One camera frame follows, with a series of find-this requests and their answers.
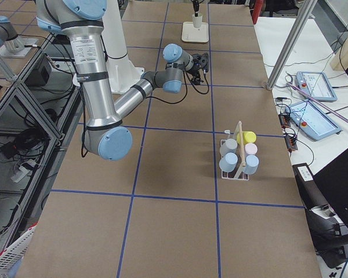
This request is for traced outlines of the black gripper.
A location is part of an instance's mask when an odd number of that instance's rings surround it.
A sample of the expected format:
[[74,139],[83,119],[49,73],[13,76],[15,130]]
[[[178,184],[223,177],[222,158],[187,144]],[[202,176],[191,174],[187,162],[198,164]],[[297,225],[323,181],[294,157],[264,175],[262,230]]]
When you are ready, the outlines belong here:
[[[198,14],[199,14],[199,10],[198,9],[194,10],[194,15],[198,16]],[[194,65],[193,63],[193,66],[190,69],[190,75],[192,76],[190,81],[192,84],[201,84],[203,82],[203,80],[201,79],[200,70],[203,70],[203,69],[197,68],[196,65]]]

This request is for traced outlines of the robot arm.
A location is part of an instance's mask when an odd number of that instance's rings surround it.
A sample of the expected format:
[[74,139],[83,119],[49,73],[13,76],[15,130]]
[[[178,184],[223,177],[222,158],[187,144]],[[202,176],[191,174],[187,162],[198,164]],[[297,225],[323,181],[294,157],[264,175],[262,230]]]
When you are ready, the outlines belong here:
[[200,2],[199,0],[191,0],[193,10],[194,10],[194,16],[198,17],[200,14]]
[[190,74],[192,85],[199,85],[208,71],[208,53],[190,54],[171,43],[165,46],[163,71],[148,71],[138,76],[117,100],[113,99],[102,35],[112,35],[112,45],[124,44],[121,15],[116,1],[36,1],[38,26],[66,35],[75,60],[75,81],[82,90],[84,110],[89,120],[84,124],[82,147],[106,160],[120,160],[132,147],[132,135],[122,120],[153,90],[162,88],[178,93],[182,79]]

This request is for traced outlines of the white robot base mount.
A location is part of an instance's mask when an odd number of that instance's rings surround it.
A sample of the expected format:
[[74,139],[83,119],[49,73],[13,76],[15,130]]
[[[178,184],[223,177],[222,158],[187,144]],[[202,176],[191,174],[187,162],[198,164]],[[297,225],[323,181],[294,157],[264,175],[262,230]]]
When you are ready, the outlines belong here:
[[140,80],[144,68],[135,67],[129,59],[117,0],[107,1],[102,20],[104,30],[101,36],[107,52],[111,90],[115,94],[124,94]]

